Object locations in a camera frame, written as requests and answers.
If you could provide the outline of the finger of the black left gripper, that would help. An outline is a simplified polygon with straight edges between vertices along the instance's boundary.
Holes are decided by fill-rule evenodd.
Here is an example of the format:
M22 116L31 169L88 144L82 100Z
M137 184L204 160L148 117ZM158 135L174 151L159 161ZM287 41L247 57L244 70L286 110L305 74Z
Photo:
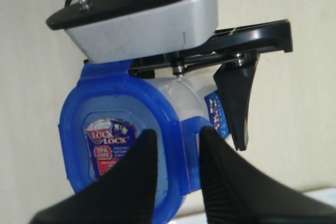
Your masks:
M213 75L235 149L245 151L248 145L248 110L258 61L241 66L222 65Z

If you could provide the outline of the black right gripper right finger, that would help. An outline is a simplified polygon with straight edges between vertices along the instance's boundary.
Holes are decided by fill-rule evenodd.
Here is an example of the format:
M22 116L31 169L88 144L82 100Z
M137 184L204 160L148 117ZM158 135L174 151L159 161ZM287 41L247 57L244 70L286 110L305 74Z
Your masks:
M270 180L278 182L242 158L213 127L202 127L199 139L199 171L203 202L206 190L210 190L215 199L225 199L225 206L232 210L238 206L233 200L238 194L237 187L246 187L250 190Z

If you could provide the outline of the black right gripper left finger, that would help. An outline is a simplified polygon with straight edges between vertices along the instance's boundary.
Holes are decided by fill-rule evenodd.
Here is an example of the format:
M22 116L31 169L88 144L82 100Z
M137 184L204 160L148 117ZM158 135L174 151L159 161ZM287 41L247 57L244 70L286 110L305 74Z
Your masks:
M106 174L30 223L152 223L157 179L157 134L146 129Z

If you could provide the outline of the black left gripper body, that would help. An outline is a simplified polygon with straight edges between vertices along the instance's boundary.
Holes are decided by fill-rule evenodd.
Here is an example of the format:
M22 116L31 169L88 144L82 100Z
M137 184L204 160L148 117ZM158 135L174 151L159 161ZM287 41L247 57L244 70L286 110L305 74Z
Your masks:
M276 51L293 52L288 19L217 30L198 47L136 59L128 73L151 79L156 70L170 67L174 76L182 76L217 64L240 61L244 54Z

